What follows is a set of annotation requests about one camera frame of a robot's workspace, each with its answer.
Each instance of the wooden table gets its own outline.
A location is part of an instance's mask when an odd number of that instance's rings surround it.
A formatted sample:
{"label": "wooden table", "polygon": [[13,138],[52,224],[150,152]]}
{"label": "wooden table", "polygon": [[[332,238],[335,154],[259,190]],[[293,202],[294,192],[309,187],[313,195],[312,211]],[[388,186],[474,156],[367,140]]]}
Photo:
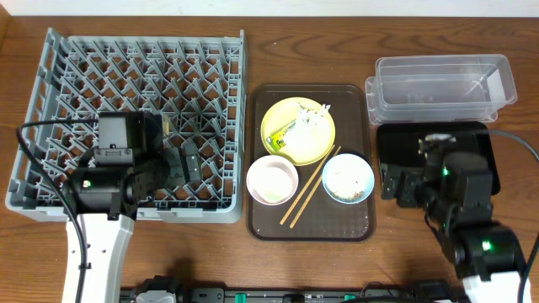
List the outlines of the wooden table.
{"label": "wooden table", "polygon": [[[513,131],[539,148],[539,19],[11,18],[0,53],[2,198],[17,148],[14,130],[26,115],[47,27],[65,36],[238,36],[245,29],[250,93],[273,82],[364,89],[382,56],[504,54],[519,100],[500,110],[489,127]],[[509,139],[494,137],[493,145],[502,183],[495,218],[513,228],[527,257],[539,229],[539,165]],[[371,160],[377,162],[376,153]],[[122,285],[136,286],[156,274],[175,275],[188,285],[251,288],[359,288],[370,281],[418,279],[457,284],[423,211],[379,199],[379,185],[375,195],[377,229],[365,243],[261,242],[249,235],[245,214],[231,225],[137,222]],[[35,222],[0,207],[0,301],[59,301],[66,261],[65,224]],[[539,300],[539,265],[531,282]]]}

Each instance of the bowl with food residue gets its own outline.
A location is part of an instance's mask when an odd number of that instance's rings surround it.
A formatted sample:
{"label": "bowl with food residue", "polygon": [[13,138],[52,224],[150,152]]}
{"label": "bowl with food residue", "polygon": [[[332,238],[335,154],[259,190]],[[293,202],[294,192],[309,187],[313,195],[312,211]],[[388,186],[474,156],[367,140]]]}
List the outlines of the bowl with food residue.
{"label": "bowl with food residue", "polygon": [[374,189],[374,173],[363,158],[341,154],[331,158],[324,166],[322,184],[334,200],[357,204],[367,199]]}

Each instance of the black mount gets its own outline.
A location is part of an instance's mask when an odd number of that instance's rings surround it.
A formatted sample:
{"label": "black mount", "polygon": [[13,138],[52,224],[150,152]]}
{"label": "black mount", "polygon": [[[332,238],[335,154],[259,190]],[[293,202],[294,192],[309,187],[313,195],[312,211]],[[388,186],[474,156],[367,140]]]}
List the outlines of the black mount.
{"label": "black mount", "polygon": [[[77,215],[136,219],[138,202],[165,187],[170,174],[161,125],[160,115],[142,112],[99,115],[99,147],[81,156],[64,186]],[[92,157],[95,167],[89,166]]]}

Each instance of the green connector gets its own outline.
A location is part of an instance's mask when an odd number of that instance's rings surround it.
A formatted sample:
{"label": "green connector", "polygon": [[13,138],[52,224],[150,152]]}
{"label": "green connector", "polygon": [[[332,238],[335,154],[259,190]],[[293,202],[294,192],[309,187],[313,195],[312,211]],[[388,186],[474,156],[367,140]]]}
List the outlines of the green connector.
{"label": "green connector", "polygon": [[247,303],[247,295],[236,294],[236,303]]}

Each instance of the clear plastic container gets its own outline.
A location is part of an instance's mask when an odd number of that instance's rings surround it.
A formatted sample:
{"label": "clear plastic container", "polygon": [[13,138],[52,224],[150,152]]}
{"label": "clear plastic container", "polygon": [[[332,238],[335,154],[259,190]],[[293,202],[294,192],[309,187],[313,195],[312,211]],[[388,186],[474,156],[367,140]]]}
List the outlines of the clear plastic container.
{"label": "clear plastic container", "polygon": [[381,58],[366,81],[372,124],[476,120],[492,122],[516,102],[509,61],[502,55]]}

